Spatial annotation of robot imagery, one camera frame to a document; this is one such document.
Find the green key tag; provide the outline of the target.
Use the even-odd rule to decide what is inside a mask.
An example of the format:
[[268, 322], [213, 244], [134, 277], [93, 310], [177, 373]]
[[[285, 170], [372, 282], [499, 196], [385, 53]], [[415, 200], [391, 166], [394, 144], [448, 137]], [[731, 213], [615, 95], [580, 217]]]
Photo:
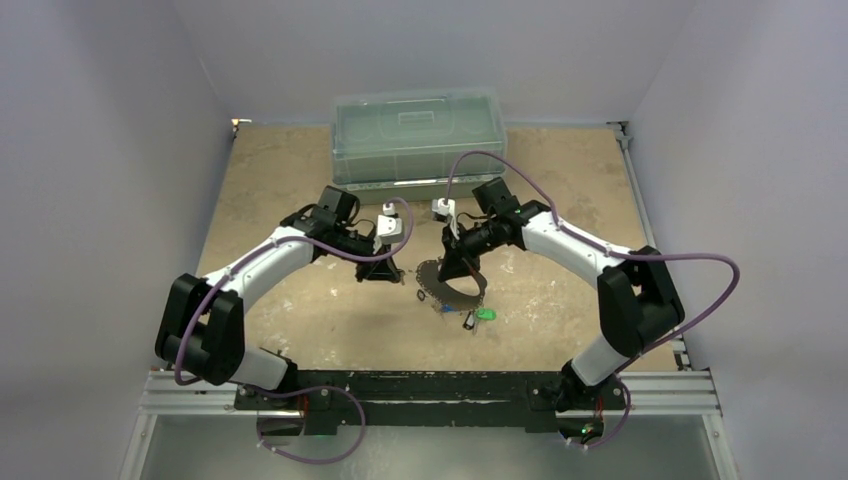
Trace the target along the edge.
[[494, 321], [497, 319], [497, 313], [488, 308], [480, 308], [475, 312], [475, 316], [479, 321]]

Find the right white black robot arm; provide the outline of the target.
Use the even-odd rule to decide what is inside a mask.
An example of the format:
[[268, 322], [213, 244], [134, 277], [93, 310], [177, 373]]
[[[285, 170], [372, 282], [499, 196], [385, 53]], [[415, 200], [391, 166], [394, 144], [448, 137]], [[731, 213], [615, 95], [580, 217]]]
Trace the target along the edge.
[[645, 246], [632, 251], [572, 229], [552, 207], [536, 200], [520, 203], [500, 178], [472, 194], [483, 218], [470, 229], [459, 224], [454, 201], [438, 198], [431, 203], [434, 218], [445, 225], [437, 285], [476, 276], [483, 254], [515, 246], [566, 268], [596, 291], [600, 334], [563, 366], [555, 389], [557, 410], [588, 405], [628, 361], [684, 320], [682, 302], [658, 250]]

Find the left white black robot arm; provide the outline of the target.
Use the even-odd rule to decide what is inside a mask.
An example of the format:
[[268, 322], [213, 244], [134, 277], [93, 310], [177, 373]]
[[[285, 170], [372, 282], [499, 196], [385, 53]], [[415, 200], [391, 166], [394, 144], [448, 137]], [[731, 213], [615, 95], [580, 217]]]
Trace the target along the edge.
[[317, 202], [286, 216], [237, 260], [206, 275], [176, 278], [155, 340], [156, 356], [172, 366], [181, 386], [243, 384], [259, 390], [272, 408], [289, 407], [298, 395], [298, 366], [281, 353], [249, 346], [246, 314], [289, 275], [323, 256], [354, 263], [359, 282], [402, 282], [393, 257], [410, 240], [414, 220], [400, 218], [396, 209], [407, 205], [390, 199], [371, 231], [362, 234], [355, 227], [359, 198], [325, 187]]

